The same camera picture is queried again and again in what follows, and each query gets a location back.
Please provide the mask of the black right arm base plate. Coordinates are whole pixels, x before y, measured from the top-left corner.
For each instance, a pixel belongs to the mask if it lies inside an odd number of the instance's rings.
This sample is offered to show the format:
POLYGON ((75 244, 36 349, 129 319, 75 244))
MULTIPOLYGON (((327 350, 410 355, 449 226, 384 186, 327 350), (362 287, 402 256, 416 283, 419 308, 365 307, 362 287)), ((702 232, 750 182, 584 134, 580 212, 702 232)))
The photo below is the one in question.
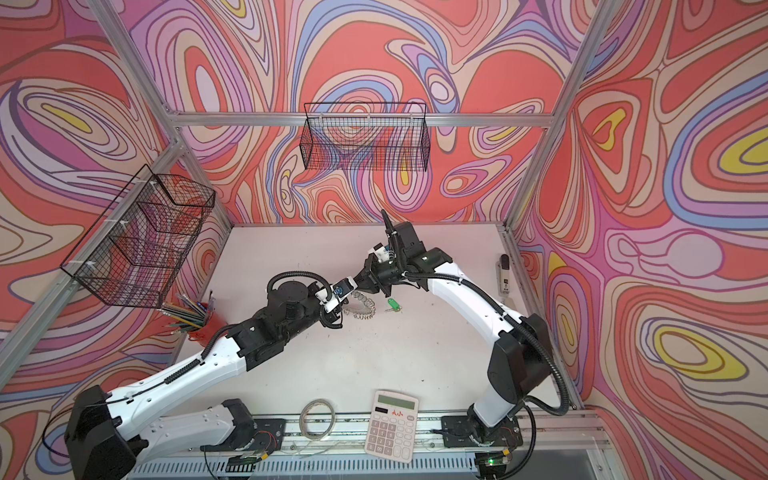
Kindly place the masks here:
POLYGON ((434 433, 442 437, 448 448, 504 447, 515 450, 523 445, 520 427, 510 418, 488 427, 479 419, 466 415, 443 416, 434 433))

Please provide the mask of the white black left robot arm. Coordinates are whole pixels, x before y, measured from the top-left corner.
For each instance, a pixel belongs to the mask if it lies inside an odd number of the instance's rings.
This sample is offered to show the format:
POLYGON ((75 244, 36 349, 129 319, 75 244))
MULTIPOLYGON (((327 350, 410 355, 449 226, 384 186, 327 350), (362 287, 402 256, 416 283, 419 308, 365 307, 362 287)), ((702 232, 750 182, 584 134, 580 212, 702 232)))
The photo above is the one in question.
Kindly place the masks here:
POLYGON ((64 433, 78 479, 123 479, 136 466, 187 449, 237 450, 256 435, 239 399, 178 416, 170 410, 227 379, 282 353, 315 323, 342 326, 342 304, 358 287, 352 278, 334 285, 305 271, 288 271, 267 286, 267 304, 250 319, 217 330, 203 350, 145 380, 105 392, 79 394, 64 433))

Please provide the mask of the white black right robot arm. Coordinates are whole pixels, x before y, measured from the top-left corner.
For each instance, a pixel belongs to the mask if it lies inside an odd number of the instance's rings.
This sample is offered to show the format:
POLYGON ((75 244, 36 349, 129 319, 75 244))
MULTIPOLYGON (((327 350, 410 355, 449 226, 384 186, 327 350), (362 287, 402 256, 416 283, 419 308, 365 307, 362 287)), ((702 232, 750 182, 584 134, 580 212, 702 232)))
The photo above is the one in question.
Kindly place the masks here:
POLYGON ((489 386, 467 410, 467 436, 493 441, 503 424, 532 405, 552 416, 571 408, 568 382, 558 368, 549 327, 538 315, 524 316, 471 281, 447 253, 428 250, 409 222, 394 224, 381 212, 387 243, 370 251, 354 281, 365 293, 389 297, 411 286, 453 307, 490 345, 489 386))

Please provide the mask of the key with green tag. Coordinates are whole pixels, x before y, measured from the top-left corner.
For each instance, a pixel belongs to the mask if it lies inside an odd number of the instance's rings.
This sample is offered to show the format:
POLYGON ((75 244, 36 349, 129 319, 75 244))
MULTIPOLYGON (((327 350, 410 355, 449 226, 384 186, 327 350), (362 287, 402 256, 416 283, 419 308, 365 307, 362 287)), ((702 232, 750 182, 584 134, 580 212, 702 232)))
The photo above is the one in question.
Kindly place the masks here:
POLYGON ((389 298, 387 300, 388 308, 386 309, 387 312, 400 312, 402 310, 401 305, 394 299, 389 298))

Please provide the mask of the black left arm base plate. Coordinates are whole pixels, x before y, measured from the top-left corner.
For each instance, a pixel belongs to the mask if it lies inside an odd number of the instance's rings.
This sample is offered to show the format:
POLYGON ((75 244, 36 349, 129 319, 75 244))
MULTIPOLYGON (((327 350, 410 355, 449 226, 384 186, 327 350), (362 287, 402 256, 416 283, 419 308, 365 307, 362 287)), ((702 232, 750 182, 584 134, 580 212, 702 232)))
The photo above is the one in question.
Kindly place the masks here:
POLYGON ((255 418, 250 426, 234 430, 232 451, 273 453, 282 449, 287 421, 284 418, 255 418))

